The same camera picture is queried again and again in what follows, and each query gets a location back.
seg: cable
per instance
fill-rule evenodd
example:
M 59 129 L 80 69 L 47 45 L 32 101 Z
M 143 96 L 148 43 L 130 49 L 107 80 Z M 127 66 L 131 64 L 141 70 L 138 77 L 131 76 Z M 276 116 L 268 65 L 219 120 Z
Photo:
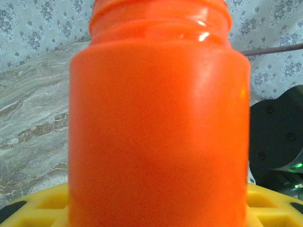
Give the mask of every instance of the cable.
M 260 54 L 296 51 L 296 50 L 301 50 L 301 49 L 303 49 L 303 44 L 294 44 L 294 45 L 290 45 L 290 46 L 280 46 L 280 47 L 273 47 L 273 48 L 266 48 L 266 49 L 243 51 L 241 53 L 248 57 L 248 56 L 260 55 Z

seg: floral wallpaper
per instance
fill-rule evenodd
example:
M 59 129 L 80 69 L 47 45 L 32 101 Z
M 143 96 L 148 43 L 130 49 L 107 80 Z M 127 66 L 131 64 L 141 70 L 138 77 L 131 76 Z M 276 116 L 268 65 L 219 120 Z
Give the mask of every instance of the floral wallpaper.
M 94 0 L 1 0 L 0 71 L 58 50 L 88 34 Z M 303 42 L 303 0 L 227 0 L 230 41 L 245 51 Z M 249 57 L 251 92 L 276 98 L 303 83 L 303 51 Z

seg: jar neck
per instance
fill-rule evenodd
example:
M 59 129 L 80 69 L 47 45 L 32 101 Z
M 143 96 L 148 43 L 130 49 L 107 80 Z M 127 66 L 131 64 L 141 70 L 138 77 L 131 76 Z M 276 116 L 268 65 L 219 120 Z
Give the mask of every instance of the jar neck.
M 223 0 L 96 0 L 91 45 L 122 40 L 192 40 L 228 45 Z

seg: black device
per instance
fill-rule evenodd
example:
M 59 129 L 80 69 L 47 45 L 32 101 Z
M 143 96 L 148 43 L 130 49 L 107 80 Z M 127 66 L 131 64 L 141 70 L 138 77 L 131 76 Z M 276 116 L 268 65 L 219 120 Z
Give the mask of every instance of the black device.
M 257 185 L 303 193 L 303 85 L 250 108 L 250 169 Z

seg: yellow plastic base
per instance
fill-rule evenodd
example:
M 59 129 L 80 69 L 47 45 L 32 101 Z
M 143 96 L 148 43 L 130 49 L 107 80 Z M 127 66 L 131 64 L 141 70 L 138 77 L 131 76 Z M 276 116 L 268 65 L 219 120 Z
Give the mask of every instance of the yellow plastic base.
M 67 193 L 65 183 L 21 197 L 14 202 L 27 203 L 0 227 L 66 227 Z M 303 215 L 290 205 L 292 202 L 303 205 L 295 198 L 249 184 L 247 227 L 303 227 Z

